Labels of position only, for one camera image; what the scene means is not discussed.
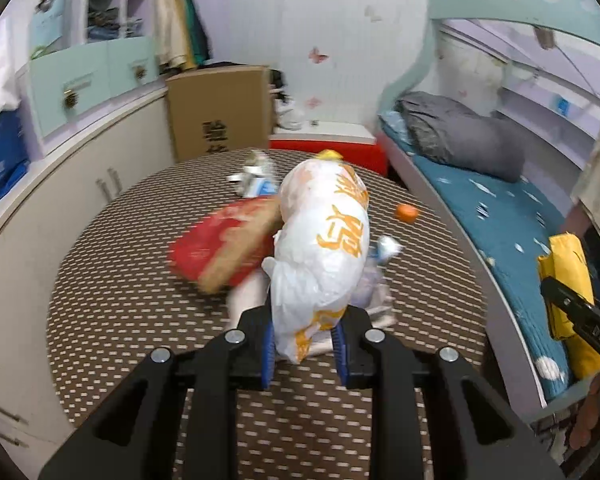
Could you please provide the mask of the orange round lid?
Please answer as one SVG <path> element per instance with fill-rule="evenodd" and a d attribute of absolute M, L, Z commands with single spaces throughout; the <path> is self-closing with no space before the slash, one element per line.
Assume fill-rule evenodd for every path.
<path fill-rule="evenodd" d="M 405 223 L 414 223 L 419 215 L 419 209 L 409 204 L 399 204 L 394 211 L 394 216 Z"/>

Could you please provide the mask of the mint drawer cabinet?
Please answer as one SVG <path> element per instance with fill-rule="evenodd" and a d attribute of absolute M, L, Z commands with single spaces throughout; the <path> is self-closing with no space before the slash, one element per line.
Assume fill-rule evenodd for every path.
<path fill-rule="evenodd" d="M 103 102 L 158 78 L 149 37 L 81 44 L 29 63 L 31 96 L 38 128 L 49 136 Z"/>

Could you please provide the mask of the white shelf unit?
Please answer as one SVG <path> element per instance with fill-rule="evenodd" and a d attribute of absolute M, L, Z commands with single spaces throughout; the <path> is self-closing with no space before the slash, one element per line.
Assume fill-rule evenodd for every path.
<path fill-rule="evenodd" d="M 154 0 L 69 0 L 64 33 L 68 46 L 154 33 Z"/>

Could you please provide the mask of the grey folded duvet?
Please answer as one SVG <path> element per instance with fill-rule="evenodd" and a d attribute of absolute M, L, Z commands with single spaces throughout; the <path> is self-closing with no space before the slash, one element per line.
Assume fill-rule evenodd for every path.
<path fill-rule="evenodd" d="M 416 150 L 437 162 L 516 182 L 524 148 L 504 119 L 484 117 L 446 96 L 406 92 L 396 101 Z"/>

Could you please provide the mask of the white orange plastic bag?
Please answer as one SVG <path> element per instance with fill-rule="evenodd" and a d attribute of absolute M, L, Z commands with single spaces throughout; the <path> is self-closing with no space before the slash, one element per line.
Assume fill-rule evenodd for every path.
<path fill-rule="evenodd" d="M 276 351 L 298 364 L 313 339 L 338 324 L 358 286 L 370 248 L 370 196 L 350 165 L 310 158 L 286 175 L 278 198 L 283 226 L 262 269 Z"/>

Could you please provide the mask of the blue patterned mattress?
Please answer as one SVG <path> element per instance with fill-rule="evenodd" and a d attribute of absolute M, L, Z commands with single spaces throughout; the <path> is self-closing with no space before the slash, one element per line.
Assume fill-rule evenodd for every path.
<path fill-rule="evenodd" d="M 526 178 L 509 183 L 418 154 L 394 110 L 379 114 L 376 136 L 405 185 L 457 230 L 475 259 L 510 403 L 531 413 L 564 396 L 577 377 L 565 344 L 550 336 L 538 277 L 560 212 Z"/>

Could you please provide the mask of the red bench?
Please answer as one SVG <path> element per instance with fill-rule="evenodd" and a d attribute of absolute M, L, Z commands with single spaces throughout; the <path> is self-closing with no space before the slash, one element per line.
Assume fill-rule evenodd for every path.
<path fill-rule="evenodd" d="M 299 130 L 277 127 L 270 136 L 270 147 L 276 150 L 317 154 L 325 150 L 339 153 L 346 162 L 388 174 L 388 157 L 377 139 L 365 126 L 350 122 L 306 122 Z"/>

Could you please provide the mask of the red snack packet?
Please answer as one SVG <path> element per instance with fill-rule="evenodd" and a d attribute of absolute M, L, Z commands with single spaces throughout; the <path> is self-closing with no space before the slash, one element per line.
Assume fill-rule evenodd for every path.
<path fill-rule="evenodd" d="M 213 211 L 171 244 L 171 271 L 207 295 L 236 287 L 272 255 L 282 226 L 276 196 L 245 198 Z"/>

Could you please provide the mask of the brown cardboard box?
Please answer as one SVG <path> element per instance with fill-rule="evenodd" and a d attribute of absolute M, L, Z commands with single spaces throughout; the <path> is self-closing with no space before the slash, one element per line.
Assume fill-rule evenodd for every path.
<path fill-rule="evenodd" d="M 235 65 L 190 70 L 166 81 L 175 158 L 267 148 L 273 131 L 270 71 Z"/>

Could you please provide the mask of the white yellow carton box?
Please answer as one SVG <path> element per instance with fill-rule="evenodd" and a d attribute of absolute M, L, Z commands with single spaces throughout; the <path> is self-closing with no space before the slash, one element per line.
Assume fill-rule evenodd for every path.
<path fill-rule="evenodd" d="M 242 165 L 242 170 L 228 176 L 227 181 L 242 198 L 272 196 L 278 192 L 275 164 L 260 150 L 252 150 Z"/>

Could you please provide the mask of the blue bag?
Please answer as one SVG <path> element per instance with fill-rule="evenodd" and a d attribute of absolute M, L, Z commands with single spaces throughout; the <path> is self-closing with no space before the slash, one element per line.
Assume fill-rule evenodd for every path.
<path fill-rule="evenodd" d="M 26 175 L 29 156 L 19 110 L 0 114 L 0 200 Z"/>

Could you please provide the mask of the yellow cushion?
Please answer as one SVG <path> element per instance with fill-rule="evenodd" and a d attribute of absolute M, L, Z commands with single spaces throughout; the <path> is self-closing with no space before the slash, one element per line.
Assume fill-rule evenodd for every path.
<path fill-rule="evenodd" d="M 600 301 L 594 297 L 580 240 L 564 233 L 550 238 L 550 252 L 538 258 L 541 295 L 550 336 L 566 344 L 579 379 L 600 372 Z"/>

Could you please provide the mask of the hanging clothes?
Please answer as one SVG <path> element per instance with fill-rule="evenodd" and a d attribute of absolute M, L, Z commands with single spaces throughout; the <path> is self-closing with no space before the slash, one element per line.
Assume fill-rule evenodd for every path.
<path fill-rule="evenodd" d="M 194 0 L 154 0 L 155 50 L 161 73 L 196 70 L 212 58 Z"/>

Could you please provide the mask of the teal wrapper packet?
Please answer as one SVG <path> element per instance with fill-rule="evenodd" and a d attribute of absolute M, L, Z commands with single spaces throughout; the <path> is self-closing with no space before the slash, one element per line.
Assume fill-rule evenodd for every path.
<path fill-rule="evenodd" d="M 367 257 L 373 260 L 378 266 L 383 266 L 388 263 L 392 258 L 402 252 L 403 246 L 394 238 L 388 235 L 381 235 L 370 244 L 370 250 L 368 251 Z"/>

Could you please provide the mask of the white low cabinet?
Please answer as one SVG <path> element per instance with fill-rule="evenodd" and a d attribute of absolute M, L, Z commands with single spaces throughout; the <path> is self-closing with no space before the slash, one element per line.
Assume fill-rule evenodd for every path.
<path fill-rule="evenodd" d="M 128 188 L 173 162 L 162 90 L 34 162 L 0 200 L 0 464 L 34 479 L 71 432 L 50 374 L 46 318 L 62 259 Z"/>

